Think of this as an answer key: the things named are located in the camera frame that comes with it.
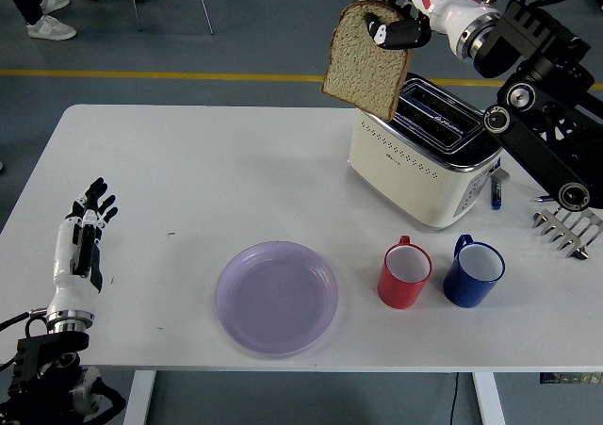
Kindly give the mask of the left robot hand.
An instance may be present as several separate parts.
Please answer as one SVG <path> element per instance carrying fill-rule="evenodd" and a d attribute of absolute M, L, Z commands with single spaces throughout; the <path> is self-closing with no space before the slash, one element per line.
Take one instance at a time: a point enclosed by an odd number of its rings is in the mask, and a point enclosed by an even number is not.
<path fill-rule="evenodd" d="M 109 221 L 118 213 L 116 197 L 107 193 L 102 177 L 93 181 L 74 201 L 59 226 L 53 284 L 56 292 L 48 314 L 60 318 L 69 311 L 91 316 L 103 286 L 100 242 Z"/>

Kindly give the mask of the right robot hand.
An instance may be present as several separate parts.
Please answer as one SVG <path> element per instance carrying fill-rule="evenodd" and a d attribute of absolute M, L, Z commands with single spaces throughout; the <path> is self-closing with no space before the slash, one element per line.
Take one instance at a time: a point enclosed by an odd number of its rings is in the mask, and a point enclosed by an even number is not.
<path fill-rule="evenodd" d="M 478 0 L 410 0 L 429 19 L 431 30 L 448 37 L 459 59 L 471 57 L 473 42 L 496 22 L 499 12 Z"/>

